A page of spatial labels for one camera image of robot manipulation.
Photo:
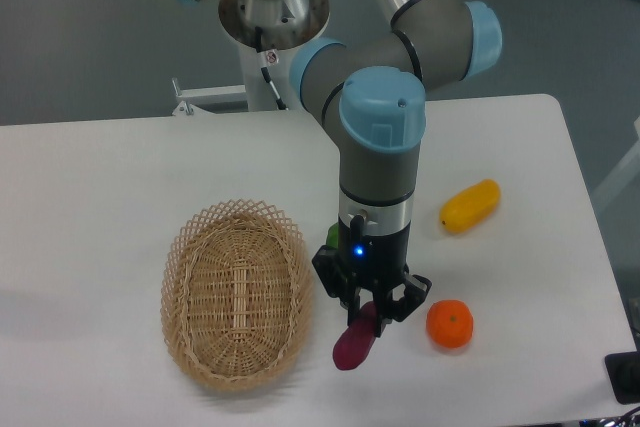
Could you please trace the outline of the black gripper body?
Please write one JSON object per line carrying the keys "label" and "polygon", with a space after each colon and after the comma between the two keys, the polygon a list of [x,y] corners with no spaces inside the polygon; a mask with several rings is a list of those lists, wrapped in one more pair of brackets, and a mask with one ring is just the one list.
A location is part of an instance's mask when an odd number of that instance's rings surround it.
{"label": "black gripper body", "polygon": [[386,298],[404,282],[410,226],[386,236],[351,240],[351,230],[338,221],[338,258],[347,281],[354,288]]}

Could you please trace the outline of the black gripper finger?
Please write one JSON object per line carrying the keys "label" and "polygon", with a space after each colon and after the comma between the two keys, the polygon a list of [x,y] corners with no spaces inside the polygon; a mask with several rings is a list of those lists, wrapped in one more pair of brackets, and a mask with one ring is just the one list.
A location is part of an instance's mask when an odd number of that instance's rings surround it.
{"label": "black gripper finger", "polygon": [[364,260],[364,253],[363,245],[355,245],[347,249],[347,258],[343,259],[338,248],[323,245],[312,258],[312,265],[327,295],[338,299],[346,310],[348,327],[361,309],[357,267]]}
{"label": "black gripper finger", "polygon": [[397,285],[376,287],[373,302],[376,308],[374,334],[380,338],[387,325],[403,322],[426,300],[432,282],[421,275],[403,272]]}

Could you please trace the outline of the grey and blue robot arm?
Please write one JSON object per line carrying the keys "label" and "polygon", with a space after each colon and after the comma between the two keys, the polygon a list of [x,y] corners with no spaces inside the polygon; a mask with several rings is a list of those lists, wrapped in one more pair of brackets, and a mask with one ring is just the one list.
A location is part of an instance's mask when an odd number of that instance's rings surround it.
{"label": "grey and blue robot arm", "polygon": [[411,315],[431,287],[406,263],[426,95],[491,68],[502,50],[499,20],[482,2],[380,4],[389,33],[352,49],[324,34],[329,0],[218,0],[248,108],[306,111],[339,150],[338,243],[312,263],[350,322],[370,292],[376,334]]}

